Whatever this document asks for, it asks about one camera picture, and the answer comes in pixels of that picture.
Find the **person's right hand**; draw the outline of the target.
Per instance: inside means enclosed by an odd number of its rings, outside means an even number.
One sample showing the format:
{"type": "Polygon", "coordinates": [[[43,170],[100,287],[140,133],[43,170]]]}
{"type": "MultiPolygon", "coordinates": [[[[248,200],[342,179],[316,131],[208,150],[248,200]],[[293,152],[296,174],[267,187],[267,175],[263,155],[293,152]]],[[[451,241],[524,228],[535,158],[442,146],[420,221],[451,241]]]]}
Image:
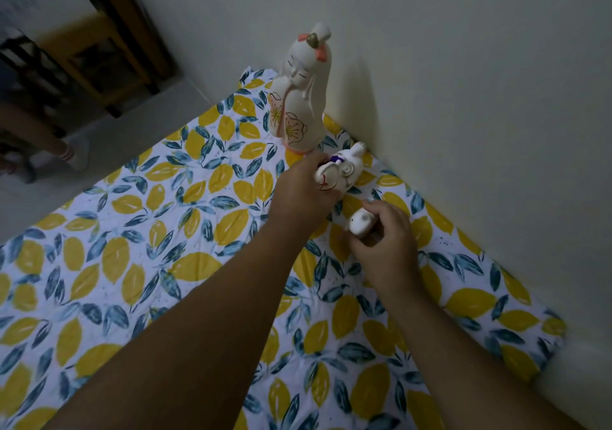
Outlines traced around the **person's right hand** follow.
{"type": "Polygon", "coordinates": [[[408,215],[381,200],[363,201],[362,207],[379,217],[379,258],[357,259],[378,297],[383,302],[406,302],[426,296],[408,215]]]}

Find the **person's left hand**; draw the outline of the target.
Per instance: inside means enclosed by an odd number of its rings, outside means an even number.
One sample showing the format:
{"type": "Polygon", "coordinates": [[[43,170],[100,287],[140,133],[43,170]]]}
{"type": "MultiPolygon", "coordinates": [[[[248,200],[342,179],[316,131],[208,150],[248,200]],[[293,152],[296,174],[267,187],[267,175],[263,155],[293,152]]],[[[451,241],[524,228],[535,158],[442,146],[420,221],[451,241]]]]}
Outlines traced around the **person's left hand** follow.
{"type": "Polygon", "coordinates": [[[336,190],[320,191],[314,177],[301,174],[301,160],[278,178],[266,226],[282,235],[307,240],[342,198],[336,190]]]}

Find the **small white ceramic figurine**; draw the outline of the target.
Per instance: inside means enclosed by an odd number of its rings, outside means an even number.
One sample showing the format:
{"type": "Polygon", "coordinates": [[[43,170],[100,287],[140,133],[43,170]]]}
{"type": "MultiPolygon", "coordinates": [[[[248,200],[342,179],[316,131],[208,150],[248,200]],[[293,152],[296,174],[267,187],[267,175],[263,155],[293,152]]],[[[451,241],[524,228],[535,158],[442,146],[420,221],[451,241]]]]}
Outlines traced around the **small white ceramic figurine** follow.
{"type": "Polygon", "coordinates": [[[373,230],[378,219],[378,215],[362,207],[347,220],[346,230],[357,239],[362,240],[373,230]]]}

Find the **medium white ceramic doll figurine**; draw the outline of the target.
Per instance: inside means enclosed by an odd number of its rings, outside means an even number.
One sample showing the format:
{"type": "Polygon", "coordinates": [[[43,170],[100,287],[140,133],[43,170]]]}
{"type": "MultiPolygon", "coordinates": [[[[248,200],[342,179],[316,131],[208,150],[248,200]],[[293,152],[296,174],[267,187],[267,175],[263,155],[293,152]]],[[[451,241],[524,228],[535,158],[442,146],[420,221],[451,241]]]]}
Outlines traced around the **medium white ceramic doll figurine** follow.
{"type": "Polygon", "coordinates": [[[336,152],[321,163],[315,172],[315,181],[319,190],[336,190],[346,194],[363,172],[363,156],[366,152],[365,143],[357,142],[348,149],[336,152]]]}

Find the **person's left forearm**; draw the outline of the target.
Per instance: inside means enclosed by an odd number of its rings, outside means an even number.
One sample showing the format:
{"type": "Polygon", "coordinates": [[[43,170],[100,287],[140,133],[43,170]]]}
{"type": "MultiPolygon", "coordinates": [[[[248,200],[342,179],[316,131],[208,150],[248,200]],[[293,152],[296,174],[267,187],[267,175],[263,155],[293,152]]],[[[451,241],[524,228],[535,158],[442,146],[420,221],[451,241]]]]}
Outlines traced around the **person's left forearm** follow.
{"type": "Polygon", "coordinates": [[[114,354],[45,430],[231,430],[287,278],[317,224],[263,226],[114,354]]]}

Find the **person's right forearm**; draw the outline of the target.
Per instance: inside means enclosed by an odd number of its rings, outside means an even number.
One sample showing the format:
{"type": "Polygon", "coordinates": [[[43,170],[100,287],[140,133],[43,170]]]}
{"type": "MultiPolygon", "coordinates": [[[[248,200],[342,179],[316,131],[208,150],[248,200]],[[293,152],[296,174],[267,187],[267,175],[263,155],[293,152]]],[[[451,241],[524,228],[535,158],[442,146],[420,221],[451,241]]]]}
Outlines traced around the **person's right forearm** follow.
{"type": "Polygon", "coordinates": [[[585,430],[478,345],[422,286],[379,294],[445,425],[453,430],[585,430]]]}

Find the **tall white ceramic doll figurine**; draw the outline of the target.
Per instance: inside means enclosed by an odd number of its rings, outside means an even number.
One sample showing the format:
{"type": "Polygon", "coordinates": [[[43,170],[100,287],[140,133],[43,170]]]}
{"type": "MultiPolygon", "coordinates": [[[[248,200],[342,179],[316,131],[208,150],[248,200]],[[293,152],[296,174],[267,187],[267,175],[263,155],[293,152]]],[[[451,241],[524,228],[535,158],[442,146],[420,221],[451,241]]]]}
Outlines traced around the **tall white ceramic doll figurine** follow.
{"type": "Polygon", "coordinates": [[[317,23],[298,35],[268,90],[269,132],[297,155],[316,149],[326,130],[323,114],[332,66],[331,29],[317,23]]]}

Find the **yellow blue leaf print cloth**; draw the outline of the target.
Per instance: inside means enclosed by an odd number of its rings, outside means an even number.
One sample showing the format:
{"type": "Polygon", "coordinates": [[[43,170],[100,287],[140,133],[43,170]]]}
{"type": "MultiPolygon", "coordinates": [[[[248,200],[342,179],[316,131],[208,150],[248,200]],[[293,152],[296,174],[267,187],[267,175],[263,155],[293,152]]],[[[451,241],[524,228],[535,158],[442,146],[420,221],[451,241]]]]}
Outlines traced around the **yellow blue leaf print cloth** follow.
{"type": "MultiPolygon", "coordinates": [[[[39,430],[267,221],[300,156],[269,133],[271,70],[0,244],[0,429],[39,430]]],[[[409,215],[433,299],[531,384],[565,322],[370,153],[293,265],[239,430],[443,429],[412,353],[340,241],[363,199],[409,215]]]]}

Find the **white shoe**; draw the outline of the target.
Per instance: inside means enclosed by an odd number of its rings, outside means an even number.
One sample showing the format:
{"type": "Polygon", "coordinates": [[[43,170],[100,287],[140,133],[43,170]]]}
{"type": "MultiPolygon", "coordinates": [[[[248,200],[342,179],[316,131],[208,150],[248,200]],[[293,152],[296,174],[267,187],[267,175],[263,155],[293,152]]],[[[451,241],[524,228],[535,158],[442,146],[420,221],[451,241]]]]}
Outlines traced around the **white shoe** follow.
{"type": "Polygon", "coordinates": [[[84,171],[89,163],[90,142],[87,137],[78,136],[67,141],[63,161],[74,171],[84,171]]]}

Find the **yellow wooden stool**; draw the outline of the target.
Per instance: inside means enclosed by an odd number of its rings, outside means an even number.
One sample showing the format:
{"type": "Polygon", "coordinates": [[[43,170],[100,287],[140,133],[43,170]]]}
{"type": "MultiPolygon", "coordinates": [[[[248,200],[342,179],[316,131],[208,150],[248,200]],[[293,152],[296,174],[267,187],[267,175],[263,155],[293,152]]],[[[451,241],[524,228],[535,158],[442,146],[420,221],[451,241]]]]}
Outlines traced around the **yellow wooden stool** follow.
{"type": "Polygon", "coordinates": [[[35,43],[114,118],[139,89],[159,94],[156,81],[104,12],[47,32],[35,43]]]}

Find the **grey shoe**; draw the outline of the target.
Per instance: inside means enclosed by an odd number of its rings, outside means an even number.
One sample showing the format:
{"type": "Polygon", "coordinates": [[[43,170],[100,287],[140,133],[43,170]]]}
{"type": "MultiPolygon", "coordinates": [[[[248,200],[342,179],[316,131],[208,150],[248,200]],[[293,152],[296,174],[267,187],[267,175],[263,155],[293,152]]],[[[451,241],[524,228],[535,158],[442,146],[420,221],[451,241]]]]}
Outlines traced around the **grey shoe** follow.
{"type": "Polygon", "coordinates": [[[0,176],[32,184],[37,180],[37,174],[30,160],[22,155],[6,158],[0,156],[0,176]]]}

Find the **black metal rack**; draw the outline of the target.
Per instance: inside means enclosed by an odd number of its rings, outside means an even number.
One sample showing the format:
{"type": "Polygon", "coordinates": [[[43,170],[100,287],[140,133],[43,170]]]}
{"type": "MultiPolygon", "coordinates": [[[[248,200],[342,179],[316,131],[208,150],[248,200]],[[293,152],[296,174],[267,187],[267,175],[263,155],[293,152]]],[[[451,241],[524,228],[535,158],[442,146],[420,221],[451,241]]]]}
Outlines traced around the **black metal rack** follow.
{"type": "Polygon", "coordinates": [[[71,89],[68,75],[23,34],[0,42],[0,62],[17,76],[9,89],[11,100],[50,126],[55,136],[65,137],[65,129],[54,117],[68,100],[71,89]]]}

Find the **brown wooden door frame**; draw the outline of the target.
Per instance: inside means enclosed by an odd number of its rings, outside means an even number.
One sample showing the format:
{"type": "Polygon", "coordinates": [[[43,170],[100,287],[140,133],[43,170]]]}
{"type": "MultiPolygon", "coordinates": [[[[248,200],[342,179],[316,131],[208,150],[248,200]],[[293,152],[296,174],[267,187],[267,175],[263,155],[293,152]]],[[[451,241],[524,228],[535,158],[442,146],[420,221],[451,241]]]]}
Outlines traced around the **brown wooden door frame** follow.
{"type": "Polygon", "coordinates": [[[96,10],[111,18],[120,36],[150,77],[158,80],[174,77],[176,65],[138,0],[89,1],[96,10]]]}

